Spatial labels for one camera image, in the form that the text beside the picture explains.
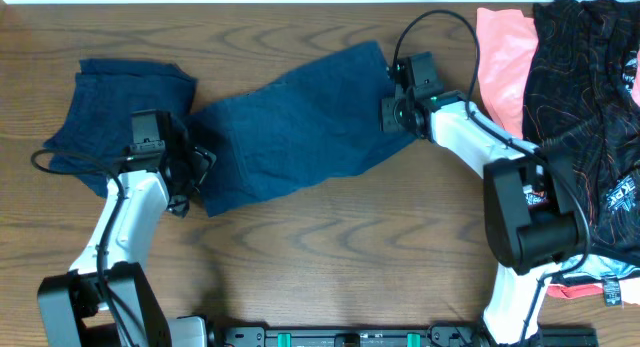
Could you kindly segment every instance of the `dark blue fabric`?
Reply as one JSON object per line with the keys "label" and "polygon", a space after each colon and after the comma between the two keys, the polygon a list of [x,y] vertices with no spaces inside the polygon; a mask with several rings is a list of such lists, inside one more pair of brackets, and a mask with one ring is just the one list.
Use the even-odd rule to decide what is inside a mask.
{"label": "dark blue fabric", "polygon": [[302,66],[266,87],[192,115],[192,137],[218,160],[201,188],[209,216],[359,175],[414,138],[384,134],[386,62],[368,42]]}
{"label": "dark blue fabric", "polygon": [[[195,80],[171,65],[88,60],[81,66],[67,121],[45,146],[107,164],[131,143],[131,112],[156,108],[184,116],[195,92]],[[379,130],[380,100],[393,92],[380,48],[369,42],[186,117],[191,138],[217,156],[200,189],[208,215],[359,175],[393,155],[413,141]],[[63,157],[51,163],[65,171],[90,167]],[[80,178],[105,196],[104,177]]]}
{"label": "dark blue fabric", "polygon": [[[82,152],[107,165],[133,140],[132,112],[158,109],[185,116],[196,90],[196,80],[170,64],[89,59],[80,61],[80,70],[67,119],[44,146]],[[62,156],[55,156],[49,166],[61,171],[94,168]],[[78,178],[106,197],[104,176]]]}

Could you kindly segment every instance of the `tabletop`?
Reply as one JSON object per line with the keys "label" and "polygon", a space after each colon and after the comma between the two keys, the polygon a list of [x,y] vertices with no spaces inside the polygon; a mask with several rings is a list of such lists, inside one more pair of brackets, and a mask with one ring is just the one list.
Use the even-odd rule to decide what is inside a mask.
{"label": "tabletop", "polygon": [[[36,302],[86,245],[104,201],[30,154],[64,122],[78,60],[174,62],[199,79],[192,111],[260,88],[367,40],[387,59],[420,13],[530,4],[0,6],[0,345],[46,345]],[[401,54],[430,50],[449,89],[475,58],[463,25],[421,22]],[[480,102],[479,93],[473,96]],[[496,260],[481,180],[450,152],[417,141],[365,174],[207,218],[162,218],[147,278],[167,317],[206,313],[270,326],[424,326],[476,321]],[[602,296],[547,297],[543,325],[592,325],[603,346],[638,344],[640,308]]]}

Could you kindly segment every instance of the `patterned fabric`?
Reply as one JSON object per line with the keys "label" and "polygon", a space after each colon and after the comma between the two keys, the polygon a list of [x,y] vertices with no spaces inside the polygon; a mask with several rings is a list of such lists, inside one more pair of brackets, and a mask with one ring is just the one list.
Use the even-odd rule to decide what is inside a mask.
{"label": "patterned fabric", "polygon": [[539,45],[524,97],[523,135],[574,158],[594,252],[640,266],[640,3],[534,5]]}

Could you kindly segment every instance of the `wooden surface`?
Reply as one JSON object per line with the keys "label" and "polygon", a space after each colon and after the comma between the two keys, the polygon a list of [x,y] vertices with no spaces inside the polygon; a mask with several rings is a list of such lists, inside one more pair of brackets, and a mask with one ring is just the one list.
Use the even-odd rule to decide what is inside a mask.
{"label": "wooden surface", "polygon": [[[390,58],[421,12],[451,8],[475,25],[478,6],[8,6],[0,27],[0,344],[46,344],[36,290],[67,270],[103,208],[78,180],[29,164],[65,119],[79,59],[175,62],[200,80],[200,110],[361,41],[378,40]],[[418,25],[403,53],[426,49],[449,87],[466,88],[474,54],[462,25],[444,17]],[[199,206],[184,220],[165,215],[147,277],[169,317],[416,326],[479,318],[495,268],[480,179],[420,142],[357,178],[212,219]],[[603,346],[639,344],[640,308],[605,308],[601,296],[547,298],[540,320],[592,324]]]}

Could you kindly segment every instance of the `cable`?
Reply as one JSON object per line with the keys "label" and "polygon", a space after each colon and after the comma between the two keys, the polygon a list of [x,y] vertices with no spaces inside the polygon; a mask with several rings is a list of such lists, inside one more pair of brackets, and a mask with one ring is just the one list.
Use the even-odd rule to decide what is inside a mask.
{"label": "cable", "polygon": [[506,146],[513,148],[514,150],[522,153],[523,155],[525,155],[527,157],[530,157],[531,159],[533,159],[533,161],[535,161],[535,163],[537,163],[538,165],[542,166],[544,169],[549,171],[549,173],[551,175],[554,175],[556,177],[556,180],[558,182],[560,182],[560,185],[562,186],[562,188],[569,195],[569,198],[571,198],[571,201],[575,205],[575,207],[576,207],[576,209],[578,211],[578,216],[579,216],[579,218],[582,221],[582,224],[584,226],[584,237],[585,237],[584,238],[584,240],[585,240],[584,241],[584,252],[583,252],[583,255],[582,255],[582,258],[580,259],[580,261],[578,261],[578,263],[576,263],[575,265],[573,265],[573,266],[571,266],[571,267],[569,267],[567,269],[560,270],[560,271],[553,272],[553,273],[545,273],[540,277],[540,279],[538,279],[538,284],[536,286],[536,292],[534,294],[533,300],[531,301],[531,305],[529,307],[529,312],[527,313],[526,319],[523,321],[524,322],[524,327],[522,329],[522,334],[520,335],[520,342],[519,342],[519,345],[522,345],[524,343],[525,338],[526,338],[526,334],[527,334],[527,330],[528,330],[528,327],[529,327],[529,323],[531,322],[531,317],[533,316],[533,311],[535,310],[535,306],[536,306],[536,304],[538,302],[538,298],[540,297],[540,292],[542,290],[542,287],[545,284],[545,280],[547,278],[549,278],[549,277],[561,276],[561,275],[564,275],[566,273],[575,271],[578,268],[582,267],[582,265],[584,265],[584,263],[586,262],[587,257],[589,256],[589,252],[591,251],[591,231],[589,230],[589,222],[587,221],[587,218],[586,218],[586,216],[584,214],[584,211],[582,210],[582,206],[580,205],[580,202],[578,201],[578,198],[576,197],[575,193],[571,189],[569,183],[564,179],[564,177],[560,173],[558,173],[558,171],[555,168],[553,168],[545,160],[543,160],[538,155],[536,155],[535,152],[531,152],[531,151],[527,150],[526,148],[523,148],[523,147],[513,143],[513,138],[504,138],[500,134],[498,134],[497,132],[492,130],[489,126],[484,125],[475,116],[476,111],[472,112],[471,109],[469,108],[469,100],[471,99],[471,96],[473,95],[473,89],[474,89],[476,81],[478,79],[478,68],[480,66],[480,43],[478,42],[478,36],[476,35],[475,30],[473,29],[471,24],[469,24],[469,22],[464,17],[462,17],[461,15],[459,15],[459,14],[453,12],[453,11],[449,11],[449,10],[432,10],[432,11],[428,11],[428,12],[425,12],[425,13],[421,14],[416,19],[414,19],[411,23],[409,23],[407,28],[405,28],[405,30],[400,35],[400,38],[398,39],[398,43],[396,44],[395,52],[393,53],[393,64],[391,65],[391,68],[392,68],[392,71],[393,71],[393,76],[396,77],[396,74],[398,72],[398,68],[399,68],[399,66],[398,66],[398,52],[400,51],[400,45],[402,44],[402,40],[404,39],[406,34],[409,32],[409,30],[411,30],[411,28],[416,23],[418,23],[423,18],[425,18],[427,16],[430,16],[432,14],[445,14],[445,15],[449,15],[449,16],[455,17],[456,19],[461,21],[467,27],[467,29],[469,30],[469,33],[471,34],[471,37],[473,37],[473,42],[475,43],[475,47],[476,47],[476,61],[475,61],[475,65],[474,65],[474,68],[473,68],[473,75],[471,77],[471,83],[469,84],[469,92],[467,92],[467,95],[465,96],[465,100],[464,100],[464,108],[465,108],[465,111],[467,113],[467,116],[469,116],[469,118],[476,125],[478,125],[478,127],[482,128],[489,135],[491,135],[492,137],[494,137],[498,141],[504,143]]}
{"label": "cable", "polygon": [[[46,167],[42,167],[40,164],[38,164],[37,158],[40,155],[44,155],[44,154],[54,154],[54,155],[69,156],[69,157],[77,158],[81,161],[89,162],[94,166],[96,166],[97,168],[91,169],[91,170],[81,170],[81,171],[72,171],[72,172],[52,170]],[[109,216],[109,220],[107,221],[107,224],[104,227],[104,232],[102,233],[102,237],[100,237],[100,243],[96,248],[97,249],[96,268],[97,268],[97,274],[98,274],[98,284],[99,284],[101,293],[104,297],[105,302],[107,303],[107,306],[109,306],[109,311],[111,311],[111,315],[113,316],[113,320],[115,321],[116,326],[122,331],[122,334],[125,337],[127,345],[131,347],[136,346],[136,344],[133,343],[133,339],[131,338],[131,335],[129,334],[127,327],[125,326],[124,321],[122,320],[122,316],[120,316],[120,313],[116,309],[115,303],[113,302],[113,297],[111,296],[112,292],[107,287],[107,280],[106,280],[106,277],[104,276],[104,256],[107,253],[106,247],[109,242],[109,236],[111,235],[111,230],[113,229],[115,220],[118,217],[118,212],[120,211],[120,207],[122,207],[122,203],[125,200],[125,190],[124,190],[124,186],[122,185],[122,182],[118,179],[118,176],[111,169],[109,169],[107,166],[102,164],[102,162],[98,161],[97,159],[91,156],[85,155],[83,153],[45,148],[45,149],[38,150],[31,155],[31,165],[33,165],[33,167],[35,167],[36,169],[42,172],[57,174],[57,175],[75,176],[75,175],[81,175],[81,174],[92,174],[96,172],[103,172],[107,176],[111,177],[111,179],[113,179],[113,181],[115,182],[116,186],[118,186],[118,199],[116,200],[116,204],[113,207],[113,211],[111,212],[111,215]]]}

